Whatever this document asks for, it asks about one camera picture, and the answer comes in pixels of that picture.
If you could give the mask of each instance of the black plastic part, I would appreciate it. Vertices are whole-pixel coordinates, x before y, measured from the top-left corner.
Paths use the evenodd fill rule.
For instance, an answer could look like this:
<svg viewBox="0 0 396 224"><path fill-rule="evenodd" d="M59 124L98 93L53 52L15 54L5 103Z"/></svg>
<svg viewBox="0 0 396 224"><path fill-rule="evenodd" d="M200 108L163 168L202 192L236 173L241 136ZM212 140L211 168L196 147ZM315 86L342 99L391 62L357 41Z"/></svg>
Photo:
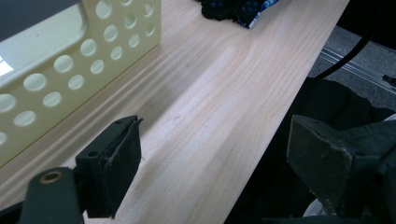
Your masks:
<svg viewBox="0 0 396 224"><path fill-rule="evenodd" d="M380 155L363 155L345 134L326 124L293 116L288 163L330 213L360 217L365 182L374 176Z"/></svg>
<svg viewBox="0 0 396 224"><path fill-rule="evenodd" d="M141 160L136 116L108 126L76 156L79 178L86 181L89 217L114 217Z"/></svg>
<svg viewBox="0 0 396 224"><path fill-rule="evenodd" d="M388 168L385 174L383 188L391 222L396 223L396 166Z"/></svg>
<svg viewBox="0 0 396 224"><path fill-rule="evenodd" d="M30 181L20 224L31 223L83 223L72 170L50 169Z"/></svg>
<svg viewBox="0 0 396 224"><path fill-rule="evenodd" d="M81 0L0 0L0 42Z"/></svg>
<svg viewBox="0 0 396 224"><path fill-rule="evenodd" d="M0 211L0 223L14 224L20 220L23 203L16 203Z"/></svg>

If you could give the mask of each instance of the basket hole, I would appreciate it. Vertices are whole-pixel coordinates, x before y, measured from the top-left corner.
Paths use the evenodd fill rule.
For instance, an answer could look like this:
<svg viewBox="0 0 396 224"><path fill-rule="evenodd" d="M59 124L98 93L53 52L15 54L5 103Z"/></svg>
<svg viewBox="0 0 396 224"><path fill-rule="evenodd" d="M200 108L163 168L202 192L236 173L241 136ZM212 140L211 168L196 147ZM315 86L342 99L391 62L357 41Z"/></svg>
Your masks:
<svg viewBox="0 0 396 224"><path fill-rule="evenodd" d="M132 3L133 0L121 0L122 4L128 6Z"/></svg>
<svg viewBox="0 0 396 224"><path fill-rule="evenodd" d="M55 61L54 67L57 72L65 73L73 67L73 59L68 55L63 55Z"/></svg>
<svg viewBox="0 0 396 224"><path fill-rule="evenodd" d="M43 105L46 107L54 107L58 105L61 102L61 100L62 100L62 95L57 91L53 91L44 97Z"/></svg>
<svg viewBox="0 0 396 224"><path fill-rule="evenodd" d="M117 26L109 25L105 29L104 37L107 41L113 41L117 38L117 34L119 33Z"/></svg>
<svg viewBox="0 0 396 224"><path fill-rule="evenodd" d="M146 16L151 15L152 11L153 11L153 7L152 7L151 2L146 3L145 4L145 15Z"/></svg>
<svg viewBox="0 0 396 224"><path fill-rule="evenodd" d="M105 19L111 14L111 3L109 0L100 0L96 5L96 15Z"/></svg>
<svg viewBox="0 0 396 224"><path fill-rule="evenodd" d="M91 72L95 75L101 73L105 68L105 63L102 60L96 60L91 64Z"/></svg>
<svg viewBox="0 0 396 224"><path fill-rule="evenodd" d="M14 96L10 94L0 94L0 112L7 112L11 110L16 101Z"/></svg>
<svg viewBox="0 0 396 224"><path fill-rule="evenodd" d="M125 27L127 29L131 29L132 27L134 27L135 23L136 23L136 15L134 13L129 14L125 18Z"/></svg>
<svg viewBox="0 0 396 224"><path fill-rule="evenodd" d="M78 90L79 88L84 85L84 77L82 75L75 75L70 78L69 82L67 83L70 90Z"/></svg>
<svg viewBox="0 0 396 224"><path fill-rule="evenodd" d="M154 33L154 24L150 23L147 27L146 27L146 35L152 35Z"/></svg>
<svg viewBox="0 0 396 224"><path fill-rule="evenodd" d="M46 84L46 77L39 73L32 74L23 81L23 86L28 91L40 91L46 86Z"/></svg>
<svg viewBox="0 0 396 224"><path fill-rule="evenodd" d="M5 133L0 133L0 146L2 146L7 141L7 135Z"/></svg>
<svg viewBox="0 0 396 224"><path fill-rule="evenodd" d="M28 110L21 112L14 119L14 124L19 127L26 127L35 121L35 112Z"/></svg>
<svg viewBox="0 0 396 224"><path fill-rule="evenodd" d="M111 59L118 60L122 56L122 47L116 46L113 50L111 50Z"/></svg>
<svg viewBox="0 0 396 224"><path fill-rule="evenodd" d="M91 56L96 52L96 42L92 39L87 39L81 44L81 53L85 56Z"/></svg>
<svg viewBox="0 0 396 224"><path fill-rule="evenodd" d="M139 41L140 41L139 35L138 34L134 34L129 39L129 46L131 48L134 48L134 47L136 47L139 44Z"/></svg>

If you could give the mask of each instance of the black object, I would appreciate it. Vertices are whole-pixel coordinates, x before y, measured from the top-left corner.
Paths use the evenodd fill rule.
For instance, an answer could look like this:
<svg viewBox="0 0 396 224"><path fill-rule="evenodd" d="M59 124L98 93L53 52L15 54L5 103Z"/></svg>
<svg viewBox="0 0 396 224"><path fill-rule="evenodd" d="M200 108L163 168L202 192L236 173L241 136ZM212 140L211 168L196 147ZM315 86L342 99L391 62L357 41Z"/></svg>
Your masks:
<svg viewBox="0 0 396 224"><path fill-rule="evenodd" d="M206 0L202 2L202 14L207 19L237 20L238 8L245 0Z"/></svg>
<svg viewBox="0 0 396 224"><path fill-rule="evenodd" d="M76 156L78 175L89 185L89 217L115 216L141 159L137 117L119 119Z"/></svg>
<svg viewBox="0 0 396 224"><path fill-rule="evenodd" d="M0 211L0 223L81 223L114 217L137 172L139 124L131 116L109 125L77 156L77 167L53 168L35 176L26 199Z"/></svg>
<svg viewBox="0 0 396 224"><path fill-rule="evenodd" d="M384 75L382 76L382 80L388 82L390 86L396 87L396 78Z"/></svg>
<svg viewBox="0 0 396 224"><path fill-rule="evenodd" d="M317 119L343 131L382 121L394 113L373 107L368 100L337 82L307 78L225 223L262 223L265 217L302 217L315 200L315 195L287 163L292 115Z"/></svg>
<svg viewBox="0 0 396 224"><path fill-rule="evenodd" d="M383 0L350 0L337 25L356 34L363 36L370 24L379 4ZM390 49L396 49L396 1L387 0L381 9L381 17L376 22L376 33L372 41Z"/></svg>
<svg viewBox="0 0 396 224"><path fill-rule="evenodd" d="M20 224L81 222L72 170L63 167L50 169L30 181Z"/></svg>
<svg viewBox="0 0 396 224"><path fill-rule="evenodd" d="M336 64L334 64L333 66L331 66L330 68L328 68L327 70L316 76L316 78L325 78L331 75L333 72L337 71L346 63L348 63L350 60L352 60L354 57L356 57L356 55L358 55L358 53L361 52L362 49L364 49L364 47L370 42L370 40L372 40L372 38L377 33L379 29L379 23L382 21L381 19L384 17L383 15L384 8L386 7L387 4L389 4L389 0L381 0L379 1L379 3L375 2L374 5L376 7L375 14L371 19L371 21L368 23L367 28L361 37L361 40L346 56L344 56Z"/></svg>
<svg viewBox="0 0 396 224"><path fill-rule="evenodd" d="M0 0L0 42L81 0Z"/></svg>
<svg viewBox="0 0 396 224"><path fill-rule="evenodd" d="M328 214L361 218L368 208L377 223L396 223L395 142L396 120L338 132L293 116L288 163Z"/></svg>

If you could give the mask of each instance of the wood grain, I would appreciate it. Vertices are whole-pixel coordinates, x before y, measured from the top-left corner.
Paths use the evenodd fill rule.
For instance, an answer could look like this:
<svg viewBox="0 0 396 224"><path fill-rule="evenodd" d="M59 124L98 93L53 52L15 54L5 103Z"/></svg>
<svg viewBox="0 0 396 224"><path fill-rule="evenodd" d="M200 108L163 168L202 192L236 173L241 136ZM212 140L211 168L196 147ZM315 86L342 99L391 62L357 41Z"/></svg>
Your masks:
<svg viewBox="0 0 396 224"><path fill-rule="evenodd" d="M143 160L116 220L221 223L273 137L347 0L282 0L252 30L162 0L160 46L0 170L0 209L115 119L138 115Z"/></svg>

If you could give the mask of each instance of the black cable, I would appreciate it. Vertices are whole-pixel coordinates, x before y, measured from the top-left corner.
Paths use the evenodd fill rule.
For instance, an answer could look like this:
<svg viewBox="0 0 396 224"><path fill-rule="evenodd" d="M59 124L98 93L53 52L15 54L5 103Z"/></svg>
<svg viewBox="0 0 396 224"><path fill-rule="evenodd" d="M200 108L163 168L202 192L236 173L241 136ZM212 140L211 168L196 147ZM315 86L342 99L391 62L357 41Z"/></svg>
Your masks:
<svg viewBox="0 0 396 224"><path fill-rule="evenodd" d="M359 52L361 52L362 49L370 42L370 40L373 38L375 35L377 28L378 28L378 21L379 18L381 17L382 9L384 8L385 3L388 0L383 0L380 5L377 8L377 11L370 22L369 26L367 27L366 32L364 35L361 37L361 40L356 44L356 46L340 61L338 61L336 64L334 64L332 67L328 68L326 71L322 72L316 78L325 78L328 75L332 74L333 72L337 71L340 69L342 66L344 66L346 63L348 63L350 60L352 60L356 55L358 55Z"/></svg>

